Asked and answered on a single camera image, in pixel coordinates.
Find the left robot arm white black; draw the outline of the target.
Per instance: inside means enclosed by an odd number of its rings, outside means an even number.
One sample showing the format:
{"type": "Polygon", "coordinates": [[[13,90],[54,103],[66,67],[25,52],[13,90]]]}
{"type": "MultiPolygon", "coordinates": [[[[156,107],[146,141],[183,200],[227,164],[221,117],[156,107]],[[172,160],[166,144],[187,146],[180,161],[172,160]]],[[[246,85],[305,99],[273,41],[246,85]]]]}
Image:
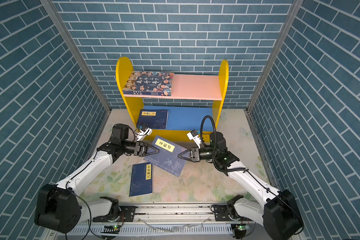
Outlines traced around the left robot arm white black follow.
{"type": "Polygon", "coordinates": [[[78,223],[94,218],[108,222],[119,221],[122,211],[117,199],[102,196],[94,203],[87,203],[81,193],[104,169],[111,166],[122,155],[145,157],[159,153],[159,149],[143,142],[152,133],[146,125],[138,127],[134,140],[129,141],[132,128],[115,124],[110,139],[99,146],[93,156],[82,166],[56,184],[46,184],[38,192],[34,222],[63,234],[70,232],[78,223]]]}

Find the blue book yellow label Yijing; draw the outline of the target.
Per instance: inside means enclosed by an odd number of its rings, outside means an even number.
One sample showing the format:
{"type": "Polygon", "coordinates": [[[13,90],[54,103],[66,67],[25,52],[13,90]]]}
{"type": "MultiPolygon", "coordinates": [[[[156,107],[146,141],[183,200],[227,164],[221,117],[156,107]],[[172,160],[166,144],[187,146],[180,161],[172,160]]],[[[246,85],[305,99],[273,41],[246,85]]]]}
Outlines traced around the blue book yellow label Yijing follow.
{"type": "Polygon", "coordinates": [[[139,126],[139,130],[145,130],[146,128],[150,128],[152,130],[166,130],[167,128],[165,126],[139,126]]]}

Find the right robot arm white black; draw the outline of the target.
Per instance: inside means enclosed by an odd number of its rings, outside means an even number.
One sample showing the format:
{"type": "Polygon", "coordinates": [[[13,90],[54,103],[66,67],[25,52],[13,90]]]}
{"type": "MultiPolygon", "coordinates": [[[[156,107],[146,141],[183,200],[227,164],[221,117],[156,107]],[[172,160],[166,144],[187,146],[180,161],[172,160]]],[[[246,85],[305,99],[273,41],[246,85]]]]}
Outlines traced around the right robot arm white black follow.
{"type": "Polygon", "coordinates": [[[280,191],[254,175],[228,150],[224,135],[216,128],[209,134],[209,144],[204,142],[203,130],[192,130],[187,137],[196,143],[196,147],[181,152],[178,158],[193,163],[211,162],[217,171],[235,180],[255,198],[255,203],[242,195],[230,199],[224,211],[231,220],[250,219],[263,226],[273,240],[288,240],[304,230],[294,195],[288,190],[280,191]]]}

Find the colourful illustrated thick book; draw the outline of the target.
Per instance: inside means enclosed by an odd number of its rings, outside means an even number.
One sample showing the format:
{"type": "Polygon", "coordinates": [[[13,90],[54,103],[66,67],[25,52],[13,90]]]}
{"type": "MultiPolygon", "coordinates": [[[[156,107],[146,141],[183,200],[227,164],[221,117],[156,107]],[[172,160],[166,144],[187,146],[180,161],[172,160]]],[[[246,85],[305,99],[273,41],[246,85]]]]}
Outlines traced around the colourful illustrated thick book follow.
{"type": "Polygon", "coordinates": [[[170,97],[175,74],[133,71],[123,88],[125,95],[170,97]]]}

